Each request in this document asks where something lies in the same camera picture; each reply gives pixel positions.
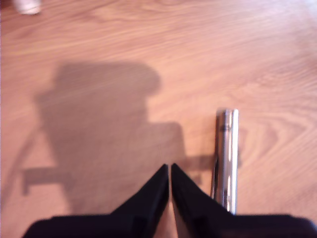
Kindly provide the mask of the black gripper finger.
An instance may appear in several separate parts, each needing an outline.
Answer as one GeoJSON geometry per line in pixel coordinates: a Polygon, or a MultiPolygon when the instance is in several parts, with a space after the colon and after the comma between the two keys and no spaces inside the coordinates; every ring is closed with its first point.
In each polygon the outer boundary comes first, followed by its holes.
{"type": "Polygon", "coordinates": [[[232,238],[233,215],[205,194],[174,163],[171,166],[172,196],[193,238],[232,238]]]}
{"type": "Polygon", "coordinates": [[[134,238],[152,238],[169,199],[168,165],[156,173],[112,214],[132,219],[134,238]]]}

